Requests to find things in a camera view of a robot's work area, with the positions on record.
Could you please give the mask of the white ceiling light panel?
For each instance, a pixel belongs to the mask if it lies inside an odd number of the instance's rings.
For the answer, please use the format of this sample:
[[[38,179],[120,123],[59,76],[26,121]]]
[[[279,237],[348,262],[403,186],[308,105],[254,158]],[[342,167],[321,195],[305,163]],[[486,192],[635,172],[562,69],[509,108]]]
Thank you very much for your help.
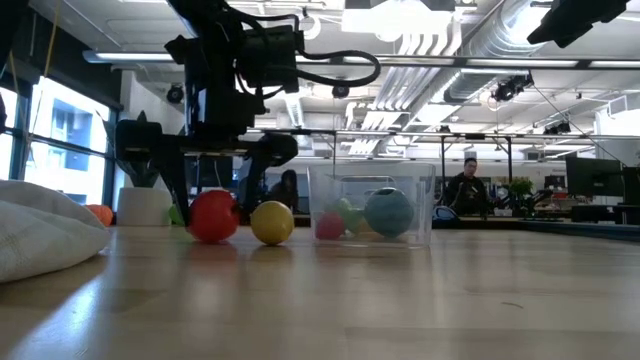
[[[455,10],[432,10],[422,0],[384,0],[369,9],[345,8],[341,30],[381,35],[385,41],[405,34],[435,34],[445,30]]]

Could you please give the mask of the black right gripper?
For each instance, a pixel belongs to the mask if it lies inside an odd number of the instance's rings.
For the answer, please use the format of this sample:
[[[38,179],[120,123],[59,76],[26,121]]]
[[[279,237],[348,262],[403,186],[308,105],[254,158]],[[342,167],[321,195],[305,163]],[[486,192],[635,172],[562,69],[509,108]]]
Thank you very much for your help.
[[[608,23],[627,10],[630,0],[558,0],[526,38],[530,44],[553,41],[565,48],[594,23]]]

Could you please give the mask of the clear plastic container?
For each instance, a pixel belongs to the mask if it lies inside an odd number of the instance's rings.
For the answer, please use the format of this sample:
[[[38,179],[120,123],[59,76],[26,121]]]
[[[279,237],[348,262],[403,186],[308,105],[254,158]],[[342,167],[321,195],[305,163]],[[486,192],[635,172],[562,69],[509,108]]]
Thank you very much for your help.
[[[417,218],[432,219],[434,208],[435,167],[409,162],[359,161],[341,164],[313,165],[307,170],[309,211],[312,235],[316,242],[353,247],[424,247],[427,244],[406,242],[319,240],[315,227],[321,215],[335,212],[332,204],[346,198],[364,211],[368,197],[377,189],[393,187],[402,191],[414,207],[414,219],[409,229],[418,234]]]

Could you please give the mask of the red toy strawberry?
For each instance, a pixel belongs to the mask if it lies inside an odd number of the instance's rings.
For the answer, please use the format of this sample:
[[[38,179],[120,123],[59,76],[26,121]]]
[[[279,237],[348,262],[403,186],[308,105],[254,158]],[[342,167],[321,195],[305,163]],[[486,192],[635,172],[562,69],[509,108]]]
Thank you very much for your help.
[[[321,215],[315,227],[315,236],[319,240],[336,240],[344,232],[344,221],[336,212],[326,212]]]

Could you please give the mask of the ridged green toy starfruit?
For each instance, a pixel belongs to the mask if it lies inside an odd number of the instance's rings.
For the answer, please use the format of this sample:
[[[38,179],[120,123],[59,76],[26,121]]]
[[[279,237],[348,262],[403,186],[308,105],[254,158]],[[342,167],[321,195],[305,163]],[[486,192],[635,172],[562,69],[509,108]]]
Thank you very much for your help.
[[[346,198],[340,198],[332,204],[332,209],[341,217],[347,231],[352,234],[361,232],[362,222],[364,221],[361,208],[354,207]]]

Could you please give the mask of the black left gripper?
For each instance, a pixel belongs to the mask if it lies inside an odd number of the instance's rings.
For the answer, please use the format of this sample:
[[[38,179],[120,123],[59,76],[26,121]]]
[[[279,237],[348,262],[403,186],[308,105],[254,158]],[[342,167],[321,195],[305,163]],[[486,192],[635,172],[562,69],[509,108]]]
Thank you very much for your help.
[[[242,210],[251,214],[266,198],[264,175],[270,166],[283,165],[298,155],[297,140],[287,134],[268,132],[257,140],[241,137],[265,111],[264,102],[246,94],[214,96],[205,91],[187,103],[185,133],[171,135],[162,125],[141,114],[115,126],[116,158],[149,163],[159,168],[178,212],[189,225],[189,202],[184,158],[188,154],[244,157],[242,164]]]

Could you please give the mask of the striped toy watermelon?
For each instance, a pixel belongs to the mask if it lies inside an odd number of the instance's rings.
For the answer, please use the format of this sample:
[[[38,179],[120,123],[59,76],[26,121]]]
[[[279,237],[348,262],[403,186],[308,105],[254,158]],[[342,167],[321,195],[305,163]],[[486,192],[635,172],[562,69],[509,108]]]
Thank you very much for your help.
[[[411,227],[414,207],[402,191],[384,187],[368,197],[363,215],[374,232],[386,238],[396,238]]]

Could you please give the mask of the person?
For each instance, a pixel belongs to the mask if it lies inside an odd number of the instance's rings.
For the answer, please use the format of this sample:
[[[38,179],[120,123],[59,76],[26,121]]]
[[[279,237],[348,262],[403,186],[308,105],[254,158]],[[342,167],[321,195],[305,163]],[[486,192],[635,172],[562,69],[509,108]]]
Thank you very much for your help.
[[[458,216],[488,215],[488,193],[484,183],[476,177],[477,159],[470,157],[464,161],[461,173],[454,176],[444,191],[443,203]]]
[[[272,186],[269,196],[271,200],[286,205],[292,212],[297,212],[299,210],[297,173],[291,169],[284,171],[280,181]]]

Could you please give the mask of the snake plant in white pot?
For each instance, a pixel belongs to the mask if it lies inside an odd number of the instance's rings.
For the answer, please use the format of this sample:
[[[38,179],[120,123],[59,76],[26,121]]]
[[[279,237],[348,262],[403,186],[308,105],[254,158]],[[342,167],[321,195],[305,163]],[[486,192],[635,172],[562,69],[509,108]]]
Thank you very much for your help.
[[[159,124],[148,121],[144,110],[135,119],[119,120],[113,131],[113,147],[118,166],[129,177],[131,186],[119,190],[117,201],[118,226],[168,226],[172,198],[167,190],[156,188],[160,177],[150,155],[127,146],[141,144],[150,135],[162,131]]]

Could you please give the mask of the large black monitor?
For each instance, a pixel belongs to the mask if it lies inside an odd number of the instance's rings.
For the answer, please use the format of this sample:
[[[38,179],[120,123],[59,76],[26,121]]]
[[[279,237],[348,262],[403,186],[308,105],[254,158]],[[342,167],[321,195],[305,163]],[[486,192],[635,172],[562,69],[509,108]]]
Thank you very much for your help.
[[[619,161],[571,157],[565,160],[565,164],[570,195],[623,198],[622,165]]]

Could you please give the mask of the orange toy fruit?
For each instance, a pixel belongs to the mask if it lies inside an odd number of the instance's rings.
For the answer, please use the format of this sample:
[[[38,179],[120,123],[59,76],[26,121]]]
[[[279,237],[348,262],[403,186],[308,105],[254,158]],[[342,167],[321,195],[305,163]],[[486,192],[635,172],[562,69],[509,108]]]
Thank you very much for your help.
[[[109,206],[88,204],[86,205],[86,208],[91,211],[105,227],[109,227],[112,225],[114,213]]]

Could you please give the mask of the silver ventilation duct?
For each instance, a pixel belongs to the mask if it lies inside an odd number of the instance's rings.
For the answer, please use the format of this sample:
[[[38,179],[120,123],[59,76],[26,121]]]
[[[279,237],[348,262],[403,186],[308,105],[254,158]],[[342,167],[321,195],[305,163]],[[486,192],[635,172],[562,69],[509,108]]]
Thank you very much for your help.
[[[542,45],[531,45],[529,34],[541,23],[549,8],[532,6],[535,0],[505,0],[458,52],[466,57],[529,57]],[[450,69],[442,90],[446,103],[464,103],[485,90],[498,74],[472,69]]]

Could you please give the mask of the black desk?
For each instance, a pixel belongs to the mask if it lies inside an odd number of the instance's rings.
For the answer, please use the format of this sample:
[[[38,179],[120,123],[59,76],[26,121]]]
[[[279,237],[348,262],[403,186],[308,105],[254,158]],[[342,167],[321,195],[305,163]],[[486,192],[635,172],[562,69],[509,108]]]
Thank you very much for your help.
[[[640,206],[636,205],[577,205],[571,208],[570,214],[572,222],[640,226]]]

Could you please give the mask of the yellow toy lemon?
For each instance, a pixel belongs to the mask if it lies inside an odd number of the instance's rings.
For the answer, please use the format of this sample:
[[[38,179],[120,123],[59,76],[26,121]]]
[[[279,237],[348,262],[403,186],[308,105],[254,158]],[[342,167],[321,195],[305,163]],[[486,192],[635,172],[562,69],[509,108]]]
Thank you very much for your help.
[[[250,216],[253,235],[263,244],[279,245],[289,239],[294,229],[291,210],[281,202],[266,201],[258,205]]]

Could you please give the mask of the red toy tomato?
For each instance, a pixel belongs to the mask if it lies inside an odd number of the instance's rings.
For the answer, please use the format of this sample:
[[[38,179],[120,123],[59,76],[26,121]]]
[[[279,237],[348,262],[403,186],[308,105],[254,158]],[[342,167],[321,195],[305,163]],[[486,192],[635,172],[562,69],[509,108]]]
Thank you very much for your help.
[[[188,229],[201,243],[225,241],[236,233],[239,222],[238,205],[227,190],[203,192],[191,203]]]

